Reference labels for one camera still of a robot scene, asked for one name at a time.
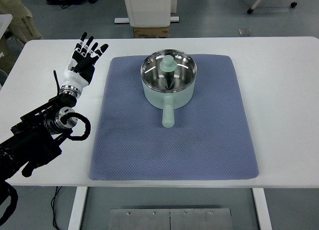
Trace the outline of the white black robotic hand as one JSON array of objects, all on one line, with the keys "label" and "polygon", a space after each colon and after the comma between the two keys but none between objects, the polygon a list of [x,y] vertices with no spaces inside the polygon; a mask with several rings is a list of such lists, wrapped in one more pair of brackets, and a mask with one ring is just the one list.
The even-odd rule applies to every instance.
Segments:
[{"label": "white black robotic hand", "polygon": [[102,54],[109,47],[108,44],[98,46],[92,43],[94,37],[86,39],[87,33],[84,32],[69,59],[64,71],[64,81],[61,84],[60,93],[70,94],[79,98],[84,87],[88,86],[95,72],[95,64]]}]

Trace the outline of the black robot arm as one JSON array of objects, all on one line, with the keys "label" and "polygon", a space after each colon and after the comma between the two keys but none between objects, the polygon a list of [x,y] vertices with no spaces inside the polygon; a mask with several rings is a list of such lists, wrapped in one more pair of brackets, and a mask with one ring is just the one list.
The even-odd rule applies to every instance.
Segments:
[{"label": "black robot arm", "polygon": [[14,213],[18,200],[16,189],[6,180],[18,170],[30,177],[34,169],[62,153],[60,145],[66,139],[83,141],[90,135],[90,121],[73,110],[78,97],[75,86],[57,86],[57,91],[47,103],[22,116],[11,128],[13,136],[0,145],[0,201],[10,198],[1,224]]}]

